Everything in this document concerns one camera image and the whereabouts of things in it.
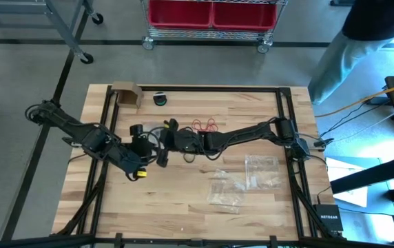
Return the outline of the grey metal wheeled cart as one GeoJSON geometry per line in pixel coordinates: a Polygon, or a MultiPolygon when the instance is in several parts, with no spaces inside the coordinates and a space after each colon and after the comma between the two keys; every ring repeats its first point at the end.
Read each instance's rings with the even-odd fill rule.
{"type": "Polygon", "coordinates": [[[91,64],[94,62],[94,57],[79,47],[78,39],[73,34],[81,9],[85,10],[86,15],[92,19],[94,24],[101,25],[103,23],[103,15],[94,9],[93,0],[76,0],[70,24],[65,23],[53,4],[53,0],[0,0],[0,14],[42,14],[49,20],[48,24],[3,23],[0,21],[0,28],[56,30],[82,63],[91,64]]]}

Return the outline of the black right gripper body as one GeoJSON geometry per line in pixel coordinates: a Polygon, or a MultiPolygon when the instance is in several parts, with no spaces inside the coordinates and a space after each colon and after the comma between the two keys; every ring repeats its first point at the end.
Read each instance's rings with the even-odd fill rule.
{"type": "Polygon", "coordinates": [[[163,147],[158,153],[157,165],[161,167],[167,166],[169,152],[204,154],[199,135],[189,128],[179,129],[179,124],[174,118],[164,121],[164,126],[160,129],[159,141],[163,147]]]}

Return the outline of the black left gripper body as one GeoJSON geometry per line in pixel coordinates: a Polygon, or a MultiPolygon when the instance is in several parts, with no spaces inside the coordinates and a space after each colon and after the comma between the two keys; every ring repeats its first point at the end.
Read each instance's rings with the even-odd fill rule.
{"type": "Polygon", "coordinates": [[[156,160],[158,156],[158,137],[153,130],[145,131],[141,124],[133,125],[129,128],[132,142],[129,148],[132,151],[130,161],[135,164],[132,172],[133,178],[144,178],[136,175],[138,170],[145,170],[145,167],[156,160]]]}

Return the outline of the small open cardboard box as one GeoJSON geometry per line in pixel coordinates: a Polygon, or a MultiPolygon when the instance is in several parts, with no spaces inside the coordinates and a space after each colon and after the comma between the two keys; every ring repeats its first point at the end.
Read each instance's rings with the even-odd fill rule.
{"type": "Polygon", "coordinates": [[[115,81],[112,90],[117,93],[117,105],[124,108],[138,109],[143,98],[142,88],[134,82],[115,81]]]}

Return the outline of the clear plastic bag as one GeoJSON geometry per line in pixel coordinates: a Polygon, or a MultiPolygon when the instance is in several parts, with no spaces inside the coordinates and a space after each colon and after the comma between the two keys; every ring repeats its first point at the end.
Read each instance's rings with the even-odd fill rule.
{"type": "Polygon", "coordinates": [[[245,181],[237,176],[217,169],[210,178],[207,202],[215,205],[219,211],[239,214],[245,200],[245,181]]]}
{"type": "Polygon", "coordinates": [[[270,190],[281,187],[280,164],[275,156],[245,156],[246,188],[270,190]]]}

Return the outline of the white paper sheet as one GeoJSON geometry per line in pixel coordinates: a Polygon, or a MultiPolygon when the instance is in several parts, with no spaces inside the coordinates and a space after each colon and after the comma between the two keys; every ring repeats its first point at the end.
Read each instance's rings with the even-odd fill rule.
{"type": "MultiPolygon", "coordinates": [[[[345,163],[334,158],[326,158],[326,163],[328,166],[327,174],[331,182],[364,170],[363,167],[345,163]]],[[[336,200],[341,200],[360,207],[366,207],[368,200],[368,187],[361,187],[339,194],[334,193],[333,197],[336,200]]]]}

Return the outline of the flat clear plastic bag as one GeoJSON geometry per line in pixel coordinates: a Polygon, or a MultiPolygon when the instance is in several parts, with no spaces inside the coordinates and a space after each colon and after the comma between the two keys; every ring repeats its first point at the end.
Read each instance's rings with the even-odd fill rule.
{"type": "Polygon", "coordinates": [[[281,187],[280,164],[275,156],[245,156],[246,188],[270,190],[281,187]]]}

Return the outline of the red rubber band tangle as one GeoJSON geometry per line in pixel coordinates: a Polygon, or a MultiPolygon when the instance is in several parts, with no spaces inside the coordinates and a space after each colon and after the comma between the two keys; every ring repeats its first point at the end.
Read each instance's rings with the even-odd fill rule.
{"type": "Polygon", "coordinates": [[[202,123],[200,120],[195,119],[191,124],[191,128],[198,132],[217,132],[218,126],[213,118],[207,120],[206,123],[202,123]]]}

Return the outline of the person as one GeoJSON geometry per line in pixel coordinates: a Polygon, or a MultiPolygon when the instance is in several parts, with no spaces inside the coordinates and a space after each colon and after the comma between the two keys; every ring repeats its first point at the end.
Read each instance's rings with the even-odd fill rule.
{"type": "Polygon", "coordinates": [[[312,104],[328,99],[366,56],[394,40],[394,0],[355,0],[308,85],[312,104]]]}

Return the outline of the black round puck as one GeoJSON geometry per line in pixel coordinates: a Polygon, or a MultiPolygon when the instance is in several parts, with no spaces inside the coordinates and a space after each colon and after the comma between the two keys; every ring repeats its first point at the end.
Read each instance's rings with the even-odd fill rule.
{"type": "Polygon", "coordinates": [[[153,95],[153,101],[157,106],[164,106],[167,103],[167,96],[164,92],[157,92],[153,95]]]}

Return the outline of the black Netgear network switch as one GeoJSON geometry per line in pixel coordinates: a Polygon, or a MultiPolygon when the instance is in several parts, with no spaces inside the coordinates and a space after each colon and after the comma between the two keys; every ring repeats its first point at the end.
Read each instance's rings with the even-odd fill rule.
{"type": "Polygon", "coordinates": [[[317,204],[313,207],[320,220],[330,231],[343,231],[340,211],[337,205],[317,204]]]}

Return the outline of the red plastic bin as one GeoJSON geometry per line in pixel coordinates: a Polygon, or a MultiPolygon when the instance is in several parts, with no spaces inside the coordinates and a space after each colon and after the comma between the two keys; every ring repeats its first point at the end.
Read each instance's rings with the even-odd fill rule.
{"type": "Polygon", "coordinates": [[[207,29],[212,2],[149,0],[148,21],[155,28],[207,29]]]}
{"type": "Polygon", "coordinates": [[[218,30],[266,32],[276,24],[274,4],[215,3],[213,28],[218,30]]]}

